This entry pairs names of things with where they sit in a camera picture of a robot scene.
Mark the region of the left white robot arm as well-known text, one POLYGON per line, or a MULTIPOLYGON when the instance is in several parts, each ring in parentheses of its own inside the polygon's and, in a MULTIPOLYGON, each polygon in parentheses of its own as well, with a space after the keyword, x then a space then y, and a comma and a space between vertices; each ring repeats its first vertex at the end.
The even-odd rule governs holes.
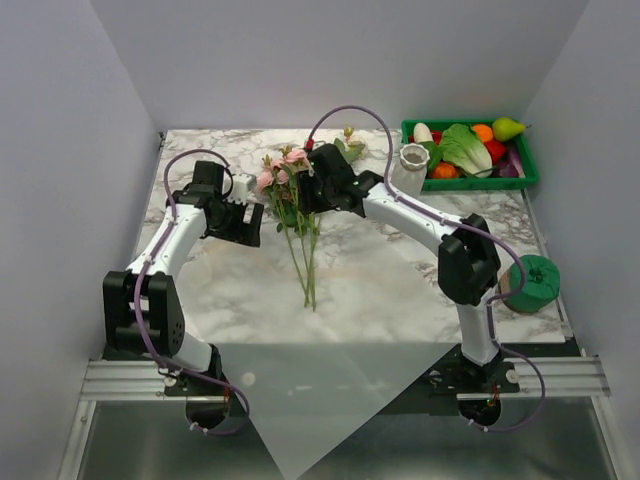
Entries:
POLYGON ((187 374, 201 395, 222 384, 219 350, 186 330, 176 280, 194 245, 212 237, 247 247, 260 245, 264 207, 248 202, 256 178, 228 166, 198 161, 191 181, 167 188, 160 227, 123 271, 103 280, 106 339, 110 347, 149 355, 168 371, 187 374))

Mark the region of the white wrapping paper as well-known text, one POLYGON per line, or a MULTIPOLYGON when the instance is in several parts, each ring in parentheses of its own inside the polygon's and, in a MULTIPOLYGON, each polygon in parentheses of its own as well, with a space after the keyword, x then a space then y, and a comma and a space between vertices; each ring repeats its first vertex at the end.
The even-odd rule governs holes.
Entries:
POLYGON ((455 311, 375 230, 325 231, 315 307, 284 238, 206 241, 182 268, 187 328, 216 345, 251 422, 296 479, 387 406, 451 346, 455 311))

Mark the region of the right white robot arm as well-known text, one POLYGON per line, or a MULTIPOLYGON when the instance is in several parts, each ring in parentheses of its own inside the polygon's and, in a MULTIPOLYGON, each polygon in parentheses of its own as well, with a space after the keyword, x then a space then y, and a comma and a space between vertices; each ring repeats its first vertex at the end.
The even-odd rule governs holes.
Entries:
POLYGON ((493 384, 500 354, 487 301, 497 285, 500 259, 485 220, 476 214, 454 217, 402 197, 375 172, 355 174, 331 143, 314 148, 308 141, 305 153, 311 170, 297 175, 301 210, 349 212, 391 226, 431 251, 438 286, 458 312, 461 382, 474 392, 493 384))

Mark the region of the pink flower bouquet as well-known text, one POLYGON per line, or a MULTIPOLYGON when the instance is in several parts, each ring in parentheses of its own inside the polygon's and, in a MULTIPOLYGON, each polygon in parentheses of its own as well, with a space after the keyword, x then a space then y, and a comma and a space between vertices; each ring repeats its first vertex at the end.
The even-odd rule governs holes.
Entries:
POLYGON ((311 164, 303 149, 286 144, 274 156, 262 159, 256 193, 269 202, 278 220, 276 230, 285 235, 289 252, 304 293, 304 305, 315 309, 315 250, 320 234, 321 217, 304 213, 301 207, 301 187, 295 175, 308 173, 311 164))

